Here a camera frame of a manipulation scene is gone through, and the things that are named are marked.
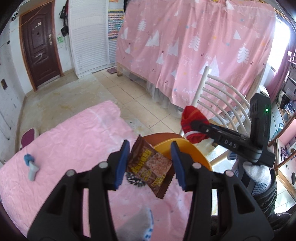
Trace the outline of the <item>grey knit gloved hand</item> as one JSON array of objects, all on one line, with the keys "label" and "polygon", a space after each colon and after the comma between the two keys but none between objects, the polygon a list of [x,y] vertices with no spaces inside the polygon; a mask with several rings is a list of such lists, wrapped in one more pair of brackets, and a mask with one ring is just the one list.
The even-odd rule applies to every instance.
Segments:
[{"label": "grey knit gloved hand", "polygon": [[143,207],[139,213],[116,230],[116,235],[118,240],[147,241],[151,239],[153,229],[154,218],[152,211],[147,207]]}]

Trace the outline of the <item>white gloved right hand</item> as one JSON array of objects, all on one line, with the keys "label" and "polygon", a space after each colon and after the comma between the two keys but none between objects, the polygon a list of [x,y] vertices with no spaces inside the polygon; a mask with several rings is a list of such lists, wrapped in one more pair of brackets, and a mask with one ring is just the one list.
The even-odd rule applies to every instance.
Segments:
[{"label": "white gloved right hand", "polygon": [[266,192],[271,186],[271,172],[267,166],[254,165],[251,162],[244,162],[243,169],[247,176],[255,183],[252,196]]}]

